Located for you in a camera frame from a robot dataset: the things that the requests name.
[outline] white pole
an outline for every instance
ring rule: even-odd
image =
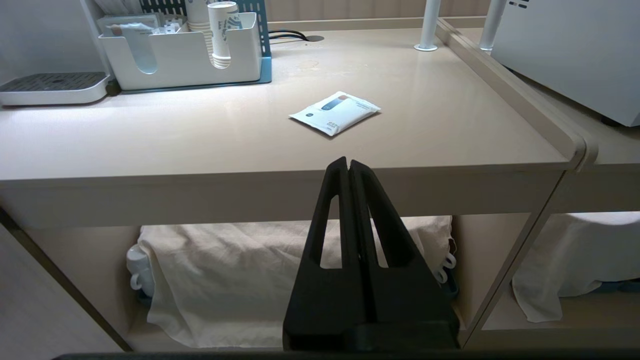
[[[495,33],[498,31],[498,26],[500,25],[502,13],[506,5],[507,0],[491,0],[489,12],[486,14],[486,20],[484,21],[484,29],[482,30],[482,38],[480,39],[480,49],[484,51],[491,51],[493,49]]]
[[[424,20],[422,21],[422,34],[420,43],[413,48],[420,51],[434,51],[438,47],[433,43],[436,36],[436,23],[440,12],[440,0],[427,0],[424,7]]]

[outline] beige desk surface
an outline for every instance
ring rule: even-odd
[[[482,28],[458,29],[469,40],[478,43]],[[600,122],[600,114],[572,101],[530,79],[520,77],[551,105],[572,121],[587,139],[587,146],[597,147],[598,156],[585,164],[585,169],[624,166],[640,169],[640,127],[611,127]]]
[[[273,82],[119,95],[88,106],[0,111],[0,181],[372,168],[566,168],[452,51],[419,29],[324,31],[274,44]],[[336,91],[379,115],[328,138],[289,119]]]

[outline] stack of paper cups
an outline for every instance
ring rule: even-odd
[[[207,5],[213,32],[213,65],[223,69],[231,63],[227,44],[227,30],[242,29],[238,5],[233,1],[220,1]]]
[[[213,33],[209,22],[209,11],[207,4],[211,0],[186,0],[187,24],[190,31],[199,31],[204,35],[204,42],[207,45],[207,54],[211,57],[213,53]]]

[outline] white cloth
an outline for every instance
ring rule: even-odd
[[[530,322],[562,319],[559,297],[640,277],[640,212],[552,215],[513,276]]]
[[[451,217],[403,219],[432,272],[449,251]],[[143,226],[156,283],[147,321],[189,347],[281,347],[282,321],[309,221]],[[321,266],[340,267],[327,224]]]

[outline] sealed pouch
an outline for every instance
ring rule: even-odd
[[[333,136],[378,111],[380,108],[369,101],[338,91],[289,116]]]

